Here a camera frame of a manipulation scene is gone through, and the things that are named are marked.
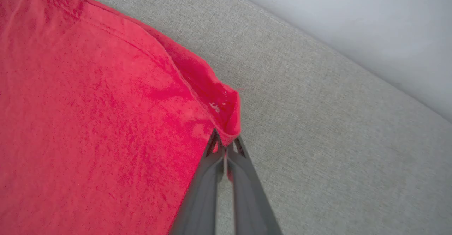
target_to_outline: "white surface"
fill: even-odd
[[[452,0],[250,0],[452,121]]]

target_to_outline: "wrinkled red cloth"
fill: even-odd
[[[0,2],[0,233],[166,234],[238,93],[99,2]]]

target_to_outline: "gray fabric surface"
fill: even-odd
[[[452,125],[244,0],[98,0],[205,58],[289,234],[451,234]],[[220,184],[218,234],[233,234]]]

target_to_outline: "red cloth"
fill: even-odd
[[[166,234],[237,92],[99,2],[0,1],[0,233]]]

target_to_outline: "white wall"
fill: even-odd
[[[250,0],[452,121],[452,0]]]

